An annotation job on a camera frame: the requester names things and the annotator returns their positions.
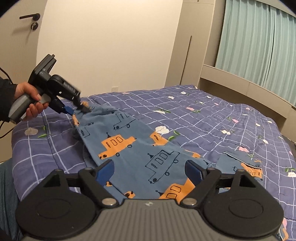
human hand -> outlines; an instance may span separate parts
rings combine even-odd
[[[37,103],[30,104],[29,108],[26,111],[26,120],[30,120],[40,114],[43,110],[48,107],[48,103],[41,104],[39,101],[41,100],[41,96],[39,95],[37,89],[30,85],[28,82],[23,82],[17,85],[15,90],[15,99],[21,97],[24,93],[30,95]]]

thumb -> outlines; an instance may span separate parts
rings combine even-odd
[[[30,85],[28,82],[23,83],[22,91],[30,95],[36,101],[41,100],[41,96],[39,95],[38,90],[33,85]]]

curtain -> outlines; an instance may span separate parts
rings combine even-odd
[[[296,103],[296,20],[255,0],[226,0],[216,68]]]

black door handle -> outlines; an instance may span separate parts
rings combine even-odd
[[[24,18],[33,18],[34,21],[38,21],[40,19],[40,14],[35,13],[35,14],[30,14],[30,15],[25,15],[20,17],[20,19],[24,19]]]

bed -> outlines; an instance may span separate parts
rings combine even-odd
[[[125,111],[174,144],[213,163],[226,148],[254,155],[262,161],[264,187],[284,209],[289,239],[296,238],[293,226],[296,164],[272,119],[251,106],[226,102],[193,85],[105,93],[83,100],[108,103]],[[73,107],[68,101],[63,102]],[[50,108],[15,127],[12,148],[12,174],[20,200],[54,169],[76,173],[94,165],[83,143],[73,134],[71,116],[57,114]]]

